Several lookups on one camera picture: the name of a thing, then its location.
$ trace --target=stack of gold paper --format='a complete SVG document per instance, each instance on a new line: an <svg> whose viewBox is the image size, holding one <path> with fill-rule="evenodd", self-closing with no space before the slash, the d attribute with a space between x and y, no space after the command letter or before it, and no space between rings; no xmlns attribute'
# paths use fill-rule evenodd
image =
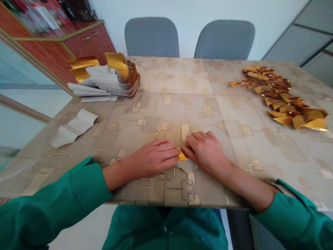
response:
<svg viewBox="0 0 333 250"><path fill-rule="evenodd" d="M104 53L108 61L100 66L94 57L67 61L79 84L68 83L76 96L91 97L86 101L104 101L115 97L133 98L140 84L140 74L122 53Z"/></svg>
<svg viewBox="0 0 333 250"><path fill-rule="evenodd" d="M325 110L313 109L304 104L298 96L289 93L288 79L278 76L274 70L259 65L243 69L245 79L230 82L229 86L247 86L249 90L264 97L265 104L274 111L268 111L273 119L284 126L293 125L294 129L307 127L327 131Z"/></svg>

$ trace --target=green shirt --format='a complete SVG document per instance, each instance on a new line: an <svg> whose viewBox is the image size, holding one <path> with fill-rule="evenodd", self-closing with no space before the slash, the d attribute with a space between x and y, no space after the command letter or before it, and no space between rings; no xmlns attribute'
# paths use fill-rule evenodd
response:
<svg viewBox="0 0 333 250"><path fill-rule="evenodd" d="M296 198L277 193L255 215L287 249L333 249L333 221L281 180ZM1 249L42 249L112 198L100 166L88 157L33 196L0 207ZM228 249L223 225L210 208L173 208L163 220L155 207L118 206L103 249Z"/></svg>

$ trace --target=green sleeve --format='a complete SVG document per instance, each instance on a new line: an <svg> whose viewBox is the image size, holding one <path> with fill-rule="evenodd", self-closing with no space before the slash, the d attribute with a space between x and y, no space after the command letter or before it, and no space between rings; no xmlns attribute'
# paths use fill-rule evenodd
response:
<svg viewBox="0 0 333 250"><path fill-rule="evenodd" d="M254 215L286 249L333 249L333 221L304 195L281 180L294 197L277 193L271 206Z"/></svg>
<svg viewBox="0 0 333 250"><path fill-rule="evenodd" d="M0 207L1 249L42 249L110 198L99 164L88 157L33 196Z"/></svg>

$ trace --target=beige tablecloth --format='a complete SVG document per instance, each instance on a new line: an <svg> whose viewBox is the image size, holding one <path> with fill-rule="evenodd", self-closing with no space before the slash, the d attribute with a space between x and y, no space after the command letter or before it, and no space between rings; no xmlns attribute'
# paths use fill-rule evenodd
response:
<svg viewBox="0 0 333 250"><path fill-rule="evenodd" d="M193 131L213 131L226 156L264 181L280 178L310 198L319 210L333 210L333 133L293 130L269 117L263 100L246 87L241 70L259 64L291 81L290 93L313 108L333 111L333 90L290 62L129 57L141 74L133 99L81 103L74 98L0 172L0 197L32 195L88 156L101 167L141 146L167 138L185 145ZM84 108L99 117L72 144L52 148L47 136ZM333 131L333 116L326 118ZM171 168L126 184L112 203L154 206L242 207L244 202L200 168Z"/></svg>

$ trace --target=finger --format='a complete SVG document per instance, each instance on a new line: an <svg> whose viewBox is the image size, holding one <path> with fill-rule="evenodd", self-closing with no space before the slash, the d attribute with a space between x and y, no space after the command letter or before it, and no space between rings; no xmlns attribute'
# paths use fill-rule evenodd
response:
<svg viewBox="0 0 333 250"><path fill-rule="evenodd" d="M197 157L195 156L195 152L193 150L189 149L188 147L181 147L181 150L187 158L196 161Z"/></svg>
<svg viewBox="0 0 333 250"><path fill-rule="evenodd" d="M161 168L166 170L175 166L179 162L179 156L174 156L161 162Z"/></svg>
<svg viewBox="0 0 333 250"><path fill-rule="evenodd" d="M198 134L202 135L202 137L204 137L204 138L210 139L210 137L202 131L199 131Z"/></svg>
<svg viewBox="0 0 333 250"><path fill-rule="evenodd" d="M166 151L166 150L173 149L173 148L176 148L175 144L173 144L171 142L167 142L167 143L163 143L163 144L156 146L155 150L160 152L160 151Z"/></svg>
<svg viewBox="0 0 333 250"><path fill-rule="evenodd" d="M195 139L197 139L198 141L202 141L202 140L204 139L204 137L203 137L201 134L197 133L197 132L194 132L194 133L192 134L192 136L193 136Z"/></svg>
<svg viewBox="0 0 333 250"><path fill-rule="evenodd" d="M192 147L191 147L190 143L187 141L187 139L186 139L186 144L185 144L185 146L188 147L189 149L192 149Z"/></svg>
<svg viewBox="0 0 333 250"><path fill-rule="evenodd" d="M209 135L210 137L213 137L216 139L216 137L212 131L208 131L206 134Z"/></svg>
<svg viewBox="0 0 333 250"><path fill-rule="evenodd" d="M197 139L195 139L194 136L192 136L192 135L189 135L186 138L186 143L187 142L190 144L191 148L194 149L194 150L196 149L196 146L199 143L199 141Z"/></svg>
<svg viewBox="0 0 333 250"><path fill-rule="evenodd" d="M161 161L164 161L166 159L172 158L174 156L178 156L180 154L180 149L169 149L162 152L157 152L158 157Z"/></svg>
<svg viewBox="0 0 333 250"><path fill-rule="evenodd" d="M162 143L167 143L167 142L169 142L167 139L164 139L164 138L162 138L162 139L158 139L158 140L156 140L156 141L153 141L153 142L151 142L151 143L149 143L151 146L158 146L158 145L160 145L160 144L162 144Z"/></svg>

